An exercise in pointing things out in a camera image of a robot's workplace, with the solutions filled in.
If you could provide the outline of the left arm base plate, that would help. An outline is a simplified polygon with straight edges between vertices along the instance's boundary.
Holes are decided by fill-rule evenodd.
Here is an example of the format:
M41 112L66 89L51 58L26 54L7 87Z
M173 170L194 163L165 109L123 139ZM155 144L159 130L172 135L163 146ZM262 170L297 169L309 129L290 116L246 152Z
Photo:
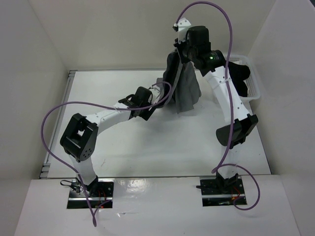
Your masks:
M89 208L83 187L77 179L62 180L61 184L70 188L67 209L85 209ZM92 209L112 208L113 206L114 180L99 178L90 191L87 191L88 198Z

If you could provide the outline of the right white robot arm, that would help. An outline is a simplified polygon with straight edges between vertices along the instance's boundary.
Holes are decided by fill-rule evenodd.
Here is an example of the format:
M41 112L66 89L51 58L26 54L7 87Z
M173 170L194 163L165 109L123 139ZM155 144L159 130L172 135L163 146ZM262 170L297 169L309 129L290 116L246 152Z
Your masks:
M231 70L250 74L247 66L230 63L221 51L212 50L209 31L205 26L176 23L173 26L178 37L175 40L181 62L192 62L211 86L225 119L225 126L216 130L223 157L212 170L216 174L215 186L221 194L228 193L238 179L237 159L240 145L245 142L258 123L241 100L232 80Z

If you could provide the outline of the grey pleated skirt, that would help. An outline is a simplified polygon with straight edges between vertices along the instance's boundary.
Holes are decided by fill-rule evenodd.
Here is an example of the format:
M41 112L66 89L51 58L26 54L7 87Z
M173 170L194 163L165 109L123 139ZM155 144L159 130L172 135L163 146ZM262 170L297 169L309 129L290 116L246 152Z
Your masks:
M177 113L194 109L201 96L201 90L196 78L195 69L191 62L181 63L176 50L167 56L167 67L161 78L157 78L158 88L162 97L169 92L169 86L162 82L168 82L172 86L170 96L158 105L162 108L167 104L175 104Z

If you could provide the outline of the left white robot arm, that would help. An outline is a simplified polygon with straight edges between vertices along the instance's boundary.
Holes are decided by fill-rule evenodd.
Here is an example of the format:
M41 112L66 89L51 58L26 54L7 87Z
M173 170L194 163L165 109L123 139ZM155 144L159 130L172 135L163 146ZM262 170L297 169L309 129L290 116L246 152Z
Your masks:
M79 172L76 179L82 193L95 197L100 188L92 164L97 136L106 129L135 117L148 120L157 108L157 103L164 97L164 89L158 86L139 87L134 94L120 99L112 110L105 109L86 116L76 113L71 117L60 144Z

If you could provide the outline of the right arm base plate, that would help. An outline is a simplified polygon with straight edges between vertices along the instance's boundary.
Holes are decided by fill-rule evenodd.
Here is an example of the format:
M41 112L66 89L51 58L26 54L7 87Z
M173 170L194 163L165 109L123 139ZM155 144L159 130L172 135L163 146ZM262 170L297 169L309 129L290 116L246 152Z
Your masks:
M247 205L245 190L240 177L223 191L219 189L215 177L201 177L196 188L201 191L204 207L232 206L234 200L236 200L236 205Z

